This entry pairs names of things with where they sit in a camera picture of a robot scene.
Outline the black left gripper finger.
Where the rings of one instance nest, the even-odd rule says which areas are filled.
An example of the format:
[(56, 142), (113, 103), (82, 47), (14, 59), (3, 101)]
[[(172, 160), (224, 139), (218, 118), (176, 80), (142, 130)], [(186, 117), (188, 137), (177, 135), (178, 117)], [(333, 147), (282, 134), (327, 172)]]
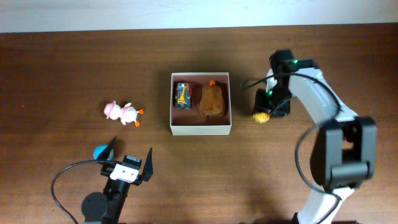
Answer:
[(145, 182), (148, 182), (154, 173), (153, 162), (152, 162), (152, 150), (153, 148), (149, 149), (146, 162), (144, 164), (144, 169), (142, 171), (142, 180)]
[(97, 161), (112, 161), (114, 158), (113, 147), (116, 144), (116, 136), (108, 144), (102, 144), (96, 147)]

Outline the blue ball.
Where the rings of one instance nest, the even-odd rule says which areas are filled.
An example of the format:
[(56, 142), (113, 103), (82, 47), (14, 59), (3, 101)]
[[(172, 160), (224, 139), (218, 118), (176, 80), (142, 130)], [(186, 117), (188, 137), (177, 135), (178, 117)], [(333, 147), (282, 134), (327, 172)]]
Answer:
[(102, 144), (95, 148), (93, 157), (97, 161), (111, 161), (114, 157), (114, 151), (108, 144)]

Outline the yellow round toy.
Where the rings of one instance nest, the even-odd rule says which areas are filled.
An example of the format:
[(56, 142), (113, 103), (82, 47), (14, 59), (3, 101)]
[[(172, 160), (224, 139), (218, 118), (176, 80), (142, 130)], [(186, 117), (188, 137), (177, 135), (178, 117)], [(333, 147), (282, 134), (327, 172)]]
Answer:
[(266, 112), (254, 113), (252, 117), (254, 118), (255, 122), (260, 124), (268, 122), (271, 118), (270, 114)]

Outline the pink white duck toy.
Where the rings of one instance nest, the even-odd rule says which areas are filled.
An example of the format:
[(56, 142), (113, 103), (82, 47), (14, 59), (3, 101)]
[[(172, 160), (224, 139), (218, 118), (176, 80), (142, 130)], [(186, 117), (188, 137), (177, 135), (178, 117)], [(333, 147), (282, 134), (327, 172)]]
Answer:
[(127, 103), (123, 107), (120, 107), (115, 101), (108, 103), (103, 110), (107, 119), (117, 120), (123, 125), (128, 123), (134, 123), (135, 127), (139, 127), (141, 123), (138, 121), (138, 116), (144, 114), (143, 109), (135, 109), (132, 103)]

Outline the brown plush toy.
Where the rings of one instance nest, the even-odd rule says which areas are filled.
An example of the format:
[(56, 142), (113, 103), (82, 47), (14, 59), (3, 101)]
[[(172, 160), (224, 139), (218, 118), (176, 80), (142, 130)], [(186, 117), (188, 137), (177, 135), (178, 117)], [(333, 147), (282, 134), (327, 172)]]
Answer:
[(222, 117), (226, 113), (223, 91), (214, 79), (202, 88), (199, 114), (202, 117)]

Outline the grey orange toy car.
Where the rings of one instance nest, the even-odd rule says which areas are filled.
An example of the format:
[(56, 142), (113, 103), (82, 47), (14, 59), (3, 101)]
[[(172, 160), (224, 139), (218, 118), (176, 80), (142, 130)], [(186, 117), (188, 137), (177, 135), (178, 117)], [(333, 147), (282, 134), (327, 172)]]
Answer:
[(174, 107), (177, 109), (189, 110), (192, 107), (192, 93), (193, 90), (190, 83), (177, 83), (175, 88)]

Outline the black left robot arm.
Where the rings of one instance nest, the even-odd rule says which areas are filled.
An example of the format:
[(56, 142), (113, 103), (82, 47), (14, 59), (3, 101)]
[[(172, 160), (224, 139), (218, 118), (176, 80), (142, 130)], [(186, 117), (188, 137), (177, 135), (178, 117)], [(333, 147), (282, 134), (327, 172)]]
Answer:
[(109, 144), (98, 146), (94, 150), (94, 159), (102, 165), (100, 174), (108, 180), (101, 192), (87, 195), (81, 204), (85, 223), (117, 223), (126, 201), (130, 186), (141, 185), (152, 177), (152, 149), (146, 160), (125, 155), (122, 161), (115, 161), (114, 146), (116, 138)]

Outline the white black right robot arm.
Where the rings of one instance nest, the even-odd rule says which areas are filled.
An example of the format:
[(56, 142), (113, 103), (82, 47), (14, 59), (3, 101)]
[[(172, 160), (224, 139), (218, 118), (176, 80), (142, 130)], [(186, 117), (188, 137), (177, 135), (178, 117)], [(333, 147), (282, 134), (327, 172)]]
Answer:
[(342, 203), (374, 175), (377, 126), (348, 108), (310, 58), (297, 59), (291, 50), (277, 50), (270, 70), (256, 92), (253, 118), (265, 123), (290, 113), (298, 99), (314, 125), (298, 139), (294, 159), (299, 176), (311, 192), (292, 223), (332, 223)]

